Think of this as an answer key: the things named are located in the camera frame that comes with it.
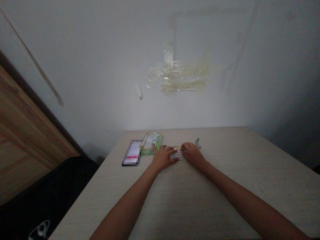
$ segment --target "logo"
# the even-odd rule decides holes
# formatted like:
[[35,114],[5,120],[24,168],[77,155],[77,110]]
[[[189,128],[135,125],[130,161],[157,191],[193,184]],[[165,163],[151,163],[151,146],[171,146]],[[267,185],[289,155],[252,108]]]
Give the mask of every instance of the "logo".
[[50,220],[45,220],[39,224],[32,232],[29,234],[28,240],[45,240],[48,239],[47,231],[50,226]]

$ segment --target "table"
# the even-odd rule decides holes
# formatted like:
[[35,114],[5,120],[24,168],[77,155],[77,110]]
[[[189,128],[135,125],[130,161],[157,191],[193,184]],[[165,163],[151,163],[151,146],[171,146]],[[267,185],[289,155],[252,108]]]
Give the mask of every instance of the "table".
[[[118,141],[50,239],[89,239],[145,171],[121,162],[132,139],[147,132],[162,144],[195,142],[207,161],[269,203],[310,237],[320,237],[320,176],[247,127],[128,131]],[[187,161],[154,181],[130,239],[260,239],[220,191]]]

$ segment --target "black bag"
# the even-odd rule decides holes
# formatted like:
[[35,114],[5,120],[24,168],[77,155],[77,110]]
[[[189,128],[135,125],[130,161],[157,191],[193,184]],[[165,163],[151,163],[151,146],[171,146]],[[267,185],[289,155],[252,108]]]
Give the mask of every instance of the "black bag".
[[48,239],[98,168],[88,158],[69,158],[1,206],[0,239]]

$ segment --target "forearm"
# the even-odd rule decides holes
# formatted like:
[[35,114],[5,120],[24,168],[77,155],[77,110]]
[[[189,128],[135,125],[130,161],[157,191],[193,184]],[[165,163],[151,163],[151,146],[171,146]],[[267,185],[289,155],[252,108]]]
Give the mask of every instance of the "forearm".
[[151,164],[111,209],[90,239],[127,239],[157,175],[158,170]]
[[203,172],[264,239],[309,239],[277,210],[206,162]]

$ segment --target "wooden panel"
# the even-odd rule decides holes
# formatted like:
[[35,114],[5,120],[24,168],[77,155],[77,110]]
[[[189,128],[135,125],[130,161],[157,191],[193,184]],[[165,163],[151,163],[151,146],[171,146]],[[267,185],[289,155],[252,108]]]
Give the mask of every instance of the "wooden panel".
[[0,205],[77,151],[0,66]]
[[1,134],[35,159],[54,168],[79,155],[1,66],[0,102]]
[[[154,130],[163,144],[200,137],[208,162],[269,203],[310,237],[320,236],[320,176],[246,127]],[[121,161],[132,139],[126,132],[62,219],[50,239],[89,239],[153,156],[136,167]],[[222,193],[187,161],[155,179],[130,239],[260,239]]]
[[0,170],[0,205],[31,186],[50,169],[27,156]]
[[0,170],[15,163],[21,158],[28,156],[11,142],[0,145]]

